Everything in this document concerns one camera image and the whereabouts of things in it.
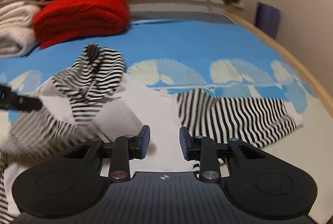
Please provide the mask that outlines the black white striped garment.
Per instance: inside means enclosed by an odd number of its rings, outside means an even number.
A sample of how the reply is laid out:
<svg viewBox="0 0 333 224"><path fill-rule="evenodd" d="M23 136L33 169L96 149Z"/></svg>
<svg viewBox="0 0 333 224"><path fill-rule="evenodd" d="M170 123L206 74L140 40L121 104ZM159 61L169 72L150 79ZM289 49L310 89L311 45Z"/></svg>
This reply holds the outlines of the black white striped garment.
<svg viewBox="0 0 333 224"><path fill-rule="evenodd" d="M43 102L40 111L20 111L1 150L44 161L15 179L15 223L214 223L231 213L284 221L307 213L311 203L299 202L302 171L261 150L296 128L280 99L213 97L202 89L175 94L192 136L229 147L228 157L217 159L203 142L199 172L131 174L131 160L104 158L102 144L129 124L121 115L131 111L114 96L124 71L121 53L89 44L51 77L74 124L56 119Z"/></svg>

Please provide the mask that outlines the cream folded blanket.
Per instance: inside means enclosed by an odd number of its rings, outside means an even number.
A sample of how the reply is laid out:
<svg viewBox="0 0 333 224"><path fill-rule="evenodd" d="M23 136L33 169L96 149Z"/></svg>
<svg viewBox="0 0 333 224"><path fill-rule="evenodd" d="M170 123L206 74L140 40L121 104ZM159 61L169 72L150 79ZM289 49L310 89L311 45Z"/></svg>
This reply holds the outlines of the cream folded blanket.
<svg viewBox="0 0 333 224"><path fill-rule="evenodd" d="M32 24L40 10L23 1L1 6L1 58L24 56L38 45Z"/></svg>

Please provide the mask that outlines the blue white patterned bedsheet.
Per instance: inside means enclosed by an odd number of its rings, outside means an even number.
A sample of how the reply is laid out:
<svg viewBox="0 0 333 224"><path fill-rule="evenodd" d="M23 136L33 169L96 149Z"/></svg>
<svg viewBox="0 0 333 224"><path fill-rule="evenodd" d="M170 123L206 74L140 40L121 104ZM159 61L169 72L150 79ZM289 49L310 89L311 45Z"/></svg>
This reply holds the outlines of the blue white patterned bedsheet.
<svg viewBox="0 0 333 224"><path fill-rule="evenodd" d="M170 94L203 88L214 96L280 98L292 102L302 128L269 146L268 152L305 169L318 197L311 217L332 216L332 117L299 74L271 47L235 24L189 20L133 22L119 35L68 41L1 60L1 83L33 92L70 66L95 43L123 54L129 74Z"/></svg>

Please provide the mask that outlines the red folded blanket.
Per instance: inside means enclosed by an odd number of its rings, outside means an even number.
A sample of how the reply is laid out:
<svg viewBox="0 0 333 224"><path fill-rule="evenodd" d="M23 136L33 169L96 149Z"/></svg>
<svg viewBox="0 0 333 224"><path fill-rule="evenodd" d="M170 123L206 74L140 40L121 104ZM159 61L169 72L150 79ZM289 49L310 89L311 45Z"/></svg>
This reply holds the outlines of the red folded blanket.
<svg viewBox="0 0 333 224"><path fill-rule="evenodd" d="M126 0L56 0L33 18L40 49L93 36L124 32L130 24Z"/></svg>

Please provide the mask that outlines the purple box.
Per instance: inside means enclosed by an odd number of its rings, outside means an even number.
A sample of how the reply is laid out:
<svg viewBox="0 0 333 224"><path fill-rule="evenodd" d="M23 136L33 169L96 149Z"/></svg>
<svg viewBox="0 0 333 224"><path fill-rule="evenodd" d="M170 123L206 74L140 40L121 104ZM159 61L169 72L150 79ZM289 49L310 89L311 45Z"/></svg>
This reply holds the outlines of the purple box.
<svg viewBox="0 0 333 224"><path fill-rule="evenodd" d="M272 39L277 36L281 11L271 5L257 3L255 26Z"/></svg>

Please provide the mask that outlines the wooden bed frame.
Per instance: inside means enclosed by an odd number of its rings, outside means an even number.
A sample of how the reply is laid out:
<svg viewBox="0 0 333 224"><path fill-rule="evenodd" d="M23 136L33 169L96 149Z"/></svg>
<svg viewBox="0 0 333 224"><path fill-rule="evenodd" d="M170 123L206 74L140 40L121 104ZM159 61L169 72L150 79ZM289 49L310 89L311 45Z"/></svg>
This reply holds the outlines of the wooden bed frame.
<svg viewBox="0 0 333 224"><path fill-rule="evenodd" d="M265 45L273 48L284 59L284 61L299 74L302 81L305 82L311 88L312 92L319 98L320 102L323 104L330 116L333 116L332 96L296 57L289 53L287 49L282 47L274 39L243 18L231 12L225 12L225 16L254 34L254 36L260 39Z"/></svg>

